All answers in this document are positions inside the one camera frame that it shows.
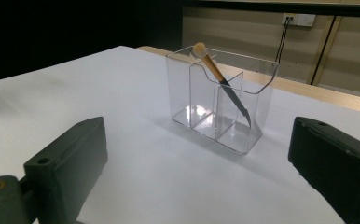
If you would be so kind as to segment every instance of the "clear plastic container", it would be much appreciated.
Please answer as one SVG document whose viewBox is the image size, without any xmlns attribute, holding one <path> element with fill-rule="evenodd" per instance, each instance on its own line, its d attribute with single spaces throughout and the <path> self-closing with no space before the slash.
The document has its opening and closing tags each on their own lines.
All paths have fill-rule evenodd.
<svg viewBox="0 0 360 224">
<path fill-rule="evenodd" d="M 228 97 L 192 47 L 166 56 L 172 119 L 242 154 L 262 136 L 279 64 L 207 49 L 251 122 Z"/>
</svg>

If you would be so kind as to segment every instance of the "power cord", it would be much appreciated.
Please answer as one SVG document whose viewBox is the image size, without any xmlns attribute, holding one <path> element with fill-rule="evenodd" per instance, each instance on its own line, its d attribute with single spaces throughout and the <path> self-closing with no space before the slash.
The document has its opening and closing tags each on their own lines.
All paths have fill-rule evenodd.
<svg viewBox="0 0 360 224">
<path fill-rule="evenodd" d="M 284 23 L 283 31 L 282 31 L 282 38 L 281 38 L 278 52 L 276 53 L 276 58 L 275 58 L 275 62 L 277 62 L 277 63 L 280 63 L 280 60 L 282 58 L 282 51 L 283 51 L 283 47 L 284 47 L 285 36 L 287 34 L 288 24 L 290 23 L 291 20 L 293 20 L 293 18 L 291 18 L 291 17 L 285 18 L 285 23 Z"/>
</svg>

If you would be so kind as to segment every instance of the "dark wall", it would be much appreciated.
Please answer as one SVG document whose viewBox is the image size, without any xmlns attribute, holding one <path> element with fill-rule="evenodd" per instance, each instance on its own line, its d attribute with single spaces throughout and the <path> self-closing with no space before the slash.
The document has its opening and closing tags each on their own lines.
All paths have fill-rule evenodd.
<svg viewBox="0 0 360 224">
<path fill-rule="evenodd" d="M 0 0 L 0 78 L 122 45 L 181 48 L 179 1 Z"/>
</svg>

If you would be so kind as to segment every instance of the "white table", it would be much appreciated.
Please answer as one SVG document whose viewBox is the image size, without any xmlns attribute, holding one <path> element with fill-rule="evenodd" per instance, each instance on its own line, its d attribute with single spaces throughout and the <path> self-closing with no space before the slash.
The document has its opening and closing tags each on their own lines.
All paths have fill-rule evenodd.
<svg viewBox="0 0 360 224">
<path fill-rule="evenodd" d="M 108 164 L 86 223 L 343 223 L 287 160 L 295 116 L 360 140 L 360 112 L 274 90 L 264 135 L 246 156 L 173 122 L 165 58 L 118 47 L 0 80 L 0 175 L 84 119 L 103 116 Z"/>
</svg>

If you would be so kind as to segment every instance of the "wooden countertop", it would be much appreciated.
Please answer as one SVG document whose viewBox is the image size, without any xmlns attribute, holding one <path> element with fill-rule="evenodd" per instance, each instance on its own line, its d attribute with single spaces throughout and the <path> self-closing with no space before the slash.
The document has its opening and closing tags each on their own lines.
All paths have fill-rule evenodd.
<svg viewBox="0 0 360 224">
<path fill-rule="evenodd" d="M 142 46 L 138 49 L 156 53 L 162 56 L 171 53 L 170 51 L 165 49 L 157 49 L 149 46 Z M 360 111 L 360 96 L 315 87 L 280 77 L 277 77 L 275 79 L 275 81 L 273 82 L 273 87 L 278 90 L 293 92 L 295 94 L 307 96 L 323 102 L 328 102 L 330 104 L 340 105 Z"/>
</svg>

